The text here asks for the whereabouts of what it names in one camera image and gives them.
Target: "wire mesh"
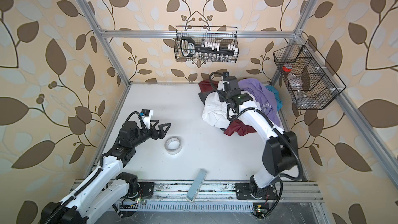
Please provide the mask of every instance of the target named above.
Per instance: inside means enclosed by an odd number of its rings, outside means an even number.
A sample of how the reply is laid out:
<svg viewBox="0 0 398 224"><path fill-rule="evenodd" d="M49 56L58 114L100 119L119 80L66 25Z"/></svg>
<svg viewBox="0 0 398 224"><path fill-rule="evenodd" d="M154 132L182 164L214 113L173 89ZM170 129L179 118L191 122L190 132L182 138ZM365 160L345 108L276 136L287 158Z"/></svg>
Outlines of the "wire mesh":
<svg viewBox="0 0 398 224"><path fill-rule="evenodd" d="M237 27L230 26L176 26L174 54L177 62L236 62L239 55ZM191 38L195 43L195 54L183 55L182 39Z"/></svg>
<svg viewBox="0 0 398 224"><path fill-rule="evenodd" d="M316 61L305 44L287 46L273 55L297 109L322 110L345 89L332 82L324 71L327 67Z"/></svg>

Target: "dark red cloth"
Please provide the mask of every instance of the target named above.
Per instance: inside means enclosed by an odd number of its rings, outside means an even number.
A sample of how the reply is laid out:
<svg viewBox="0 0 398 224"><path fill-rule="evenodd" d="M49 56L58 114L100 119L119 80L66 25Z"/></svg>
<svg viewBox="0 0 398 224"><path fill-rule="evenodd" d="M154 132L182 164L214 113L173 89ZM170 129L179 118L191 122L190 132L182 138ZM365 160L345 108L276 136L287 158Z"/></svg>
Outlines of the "dark red cloth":
<svg viewBox="0 0 398 224"><path fill-rule="evenodd" d="M213 81L213 83L216 87L218 86L218 82ZM204 80L199 82L199 87L202 93L214 91L214 89L210 85L210 80ZM252 126L245 125L243 124L243 122L236 119L229 124L228 128L224 131L224 134L231 136L234 132L237 132L238 135L243 136L249 132L256 132L256 130Z"/></svg>

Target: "teal cloth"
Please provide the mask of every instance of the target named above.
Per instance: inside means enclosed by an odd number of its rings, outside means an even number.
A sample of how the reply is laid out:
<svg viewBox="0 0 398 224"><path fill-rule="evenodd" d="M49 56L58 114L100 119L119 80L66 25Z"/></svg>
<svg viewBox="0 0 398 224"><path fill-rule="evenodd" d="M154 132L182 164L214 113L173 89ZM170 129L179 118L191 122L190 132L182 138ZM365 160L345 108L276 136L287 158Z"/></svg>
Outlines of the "teal cloth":
<svg viewBox="0 0 398 224"><path fill-rule="evenodd" d="M282 108L282 101L281 98L279 97L279 92L278 90L276 90L276 88L274 88L271 85L266 85L266 89L268 89L269 91L271 91L272 93L275 94L275 99L276 99L276 111L279 111Z"/></svg>

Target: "roll of tape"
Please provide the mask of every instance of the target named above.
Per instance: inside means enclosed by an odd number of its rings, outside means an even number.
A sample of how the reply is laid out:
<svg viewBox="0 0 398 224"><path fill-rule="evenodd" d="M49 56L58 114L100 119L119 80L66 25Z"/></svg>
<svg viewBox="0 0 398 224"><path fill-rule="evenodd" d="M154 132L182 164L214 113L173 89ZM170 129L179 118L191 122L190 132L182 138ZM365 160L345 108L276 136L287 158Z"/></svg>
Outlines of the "roll of tape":
<svg viewBox="0 0 398 224"><path fill-rule="evenodd" d="M175 155L181 151L182 142L177 137L171 137L167 139L166 142L164 143L164 148L166 149L168 154Z"/></svg>

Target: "wire basket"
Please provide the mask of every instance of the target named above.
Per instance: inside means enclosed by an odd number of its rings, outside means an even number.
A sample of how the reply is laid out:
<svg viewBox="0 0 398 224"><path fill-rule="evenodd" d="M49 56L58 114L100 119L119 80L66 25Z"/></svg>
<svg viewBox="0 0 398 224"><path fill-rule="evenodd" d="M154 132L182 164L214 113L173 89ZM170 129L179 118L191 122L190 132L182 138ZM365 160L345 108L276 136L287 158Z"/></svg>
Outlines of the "wire basket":
<svg viewBox="0 0 398 224"><path fill-rule="evenodd" d="M176 26L176 61L236 62L239 55L237 31L237 27L230 26Z"/></svg>
<svg viewBox="0 0 398 224"><path fill-rule="evenodd" d="M312 56L312 45L289 45L273 53L275 64L298 110L324 109L346 85L329 65L320 65ZM343 86L338 86L327 76L336 75Z"/></svg>

